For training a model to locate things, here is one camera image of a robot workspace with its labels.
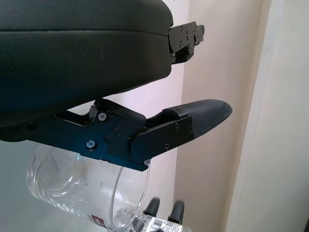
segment water bottle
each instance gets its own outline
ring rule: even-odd
[[[27,186],[36,198],[114,232],[124,232],[143,200],[144,172],[39,145],[27,170]]]

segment black metal bracket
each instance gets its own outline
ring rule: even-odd
[[[196,22],[183,24],[169,29],[169,51],[172,64],[188,61],[194,48],[203,41],[205,28]]]
[[[189,126],[191,118],[187,116],[160,113],[146,120],[137,112],[100,99],[83,116],[65,111],[0,128],[0,139],[31,140],[144,171],[151,158],[193,140],[193,133],[185,130]]]

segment white wall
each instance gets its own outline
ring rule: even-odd
[[[273,2],[271,20],[283,3]],[[266,87],[254,90],[263,93],[262,107],[256,125],[255,116],[249,117],[226,232],[304,231],[309,217],[308,12],[307,0],[285,1],[270,65],[260,65],[269,68],[261,76]],[[258,104],[253,101],[251,111]]]
[[[244,105],[244,110],[242,112],[242,122],[239,127],[240,135],[242,136],[241,139],[237,141],[237,146],[236,146],[236,151],[235,151],[235,156],[234,156],[234,161],[231,163],[232,165],[232,170],[230,172],[230,177],[229,177],[229,187],[226,192],[226,199],[225,199],[225,211],[224,211],[224,216],[222,218],[222,228],[221,231],[225,231],[226,228],[226,223],[227,223],[227,218],[230,212],[230,206],[232,202],[232,197],[233,197],[233,191],[234,191],[234,185],[237,177],[237,172],[238,172],[238,167],[239,167],[239,160],[242,152],[242,146],[243,146],[243,138],[244,134],[247,129],[247,123],[248,123],[248,116],[250,112],[250,106],[252,104],[252,101],[255,101],[255,99],[252,98],[253,96],[253,91],[255,88],[255,85],[262,85],[265,86],[265,80],[262,79],[260,80],[258,77],[260,75],[263,75],[264,73],[267,73],[267,67],[265,67],[262,71],[260,70],[259,73],[258,67],[260,64],[260,59],[262,59],[264,63],[269,64],[270,58],[271,58],[271,42],[274,44],[274,39],[271,40],[270,42],[264,42],[264,36],[266,32],[266,26],[267,26],[267,21],[268,21],[268,15],[269,15],[269,9],[270,9],[270,4],[271,0],[263,0],[263,5],[261,9],[261,14],[260,14],[260,21],[259,21],[259,26],[257,29],[257,36],[256,36],[256,43],[255,43],[255,50],[253,54],[253,62],[251,66],[251,73],[250,73],[250,81],[247,86],[247,96],[245,97],[245,105]],[[268,29],[276,35],[277,31],[274,30],[273,28]],[[262,93],[260,93],[259,96],[256,98],[260,98],[263,96]],[[255,107],[255,110],[259,112],[261,107]]]
[[[262,3],[190,0],[189,20],[205,25],[205,35],[185,64],[183,103],[220,99],[233,108],[220,126],[178,148],[174,199],[185,200],[184,224],[196,232],[218,232],[222,227],[237,144],[242,144],[250,108],[247,98],[256,77],[251,70]]]

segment screw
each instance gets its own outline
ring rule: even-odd
[[[192,127],[191,126],[187,126],[187,132],[191,133],[192,132]]]
[[[145,161],[144,161],[144,164],[147,165],[147,166],[149,166],[149,164],[150,164],[150,159],[145,160]]]
[[[107,116],[105,113],[101,113],[98,115],[98,119],[101,121],[101,122],[104,122],[106,119],[107,119]]]
[[[178,131],[180,129],[180,124],[179,123],[176,123],[174,128]]]
[[[169,149],[169,144],[165,144],[165,145],[164,145],[164,148],[165,148],[166,150],[168,150],[168,149]]]
[[[35,122],[29,122],[27,128],[30,131],[35,130],[37,128],[37,124]]]
[[[93,141],[93,140],[89,140],[87,143],[86,143],[86,147],[89,148],[89,149],[92,149],[96,146],[96,142]]]

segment bottle label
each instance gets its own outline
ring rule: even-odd
[[[104,223],[104,220],[97,217],[97,216],[94,216],[94,215],[88,215],[89,217],[89,220],[92,222],[92,223],[95,223],[96,225],[98,226],[102,226],[104,228],[106,228],[105,226],[105,223]]]
[[[181,232],[182,228],[182,225],[154,217],[150,221],[146,232],[158,232],[159,229],[163,230],[164,232]]]

